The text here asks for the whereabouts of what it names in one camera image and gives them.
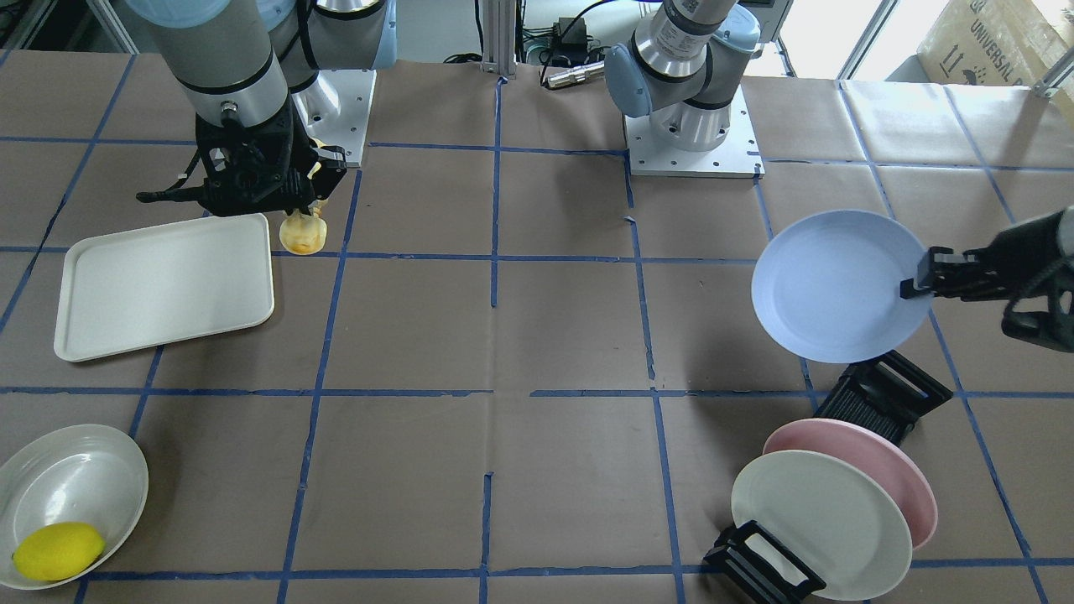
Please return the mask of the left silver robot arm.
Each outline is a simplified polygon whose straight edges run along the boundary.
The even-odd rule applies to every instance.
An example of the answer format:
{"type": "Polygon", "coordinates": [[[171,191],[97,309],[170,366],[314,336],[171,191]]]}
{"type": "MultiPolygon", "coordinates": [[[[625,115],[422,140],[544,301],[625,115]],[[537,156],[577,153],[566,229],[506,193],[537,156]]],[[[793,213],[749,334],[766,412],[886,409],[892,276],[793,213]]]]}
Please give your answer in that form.
{"type": "MultiPolygon", "coordinates": [[[[624,116],[649,119],[672,148],[713,150],[759,37],[757,19],[735,1],[665,1],[607,53],[607,90],[624,116]]],[[[778,234],[751,285],[768,336],[827,363],[891,351],[937,297],[1001,299],[1006,336],[1071,351],[1071,208],[1016,222],[964,253],[927,248],[873,211],[822,211],[778,234]]]]}

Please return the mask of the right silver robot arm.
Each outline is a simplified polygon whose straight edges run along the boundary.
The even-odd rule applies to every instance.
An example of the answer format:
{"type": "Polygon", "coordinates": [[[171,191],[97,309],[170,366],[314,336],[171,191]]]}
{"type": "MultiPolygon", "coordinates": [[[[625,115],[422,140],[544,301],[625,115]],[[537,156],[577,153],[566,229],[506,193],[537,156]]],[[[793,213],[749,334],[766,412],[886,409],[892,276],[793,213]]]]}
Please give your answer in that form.
{"type": "Polygon", "coordinates": [[[284,211],[320,221],[346,149],[310,133],[332,113],[304,96],[332,70],[398,58],[393,1],[131,1],[195,110],[200,186],[185,177],[137,201],[195,202],[212,215],[284,211]]]}

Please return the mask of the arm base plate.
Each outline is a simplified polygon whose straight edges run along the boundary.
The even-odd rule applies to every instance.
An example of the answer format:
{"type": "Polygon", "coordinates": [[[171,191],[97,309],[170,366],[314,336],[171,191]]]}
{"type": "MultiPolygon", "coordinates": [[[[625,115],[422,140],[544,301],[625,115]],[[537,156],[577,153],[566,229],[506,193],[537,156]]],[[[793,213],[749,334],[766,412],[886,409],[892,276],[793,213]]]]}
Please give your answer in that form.
{"type": "Polygon", "coordinates": [[[308,135],[344,149],[350,168],[363,164],[377,71],[320,71],[303,91],[292,94],[308,135]]]}
{"type": "Polygon", "coordinates": [[[724,107],[686,101],[623,118],[633,175],[752,179],[766,173],[742,87],[724,107]]]}

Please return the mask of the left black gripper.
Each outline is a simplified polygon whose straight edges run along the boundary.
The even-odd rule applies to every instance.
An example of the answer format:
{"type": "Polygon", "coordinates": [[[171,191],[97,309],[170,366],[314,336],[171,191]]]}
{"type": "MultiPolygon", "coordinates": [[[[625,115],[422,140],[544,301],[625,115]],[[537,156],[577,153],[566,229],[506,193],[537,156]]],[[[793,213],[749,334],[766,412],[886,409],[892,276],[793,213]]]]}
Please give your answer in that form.
{"type": "Polygon", "coordinates": [[[1054,351],[1071,353],[1071,230],[1073,208],[1008,226],[985,247],[955,253],[932,246],[915,278],[899,284],[902,299],[966,302],[1006,299],[1002,332],[1054,351]]]}

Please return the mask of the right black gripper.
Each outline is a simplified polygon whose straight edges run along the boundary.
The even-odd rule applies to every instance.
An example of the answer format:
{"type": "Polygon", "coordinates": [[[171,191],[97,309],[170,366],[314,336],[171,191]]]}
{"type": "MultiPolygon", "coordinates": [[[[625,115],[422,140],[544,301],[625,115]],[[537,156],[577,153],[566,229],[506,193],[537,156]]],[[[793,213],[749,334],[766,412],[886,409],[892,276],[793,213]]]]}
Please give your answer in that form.
{"type": "Polygon", "coordinates": [[[137,192],[137,202],[195,202],[215,216],[299,211],[311,216],[347,172],[342,146],[308,143],[297,133],[295,110],[280,107],[266,123],[244,126],[220,113],[222,125],[195,118],[195,145],[205,167],[201,186],[137,192]],[[306,143],[303,148],[297,142],[306,143]]]}

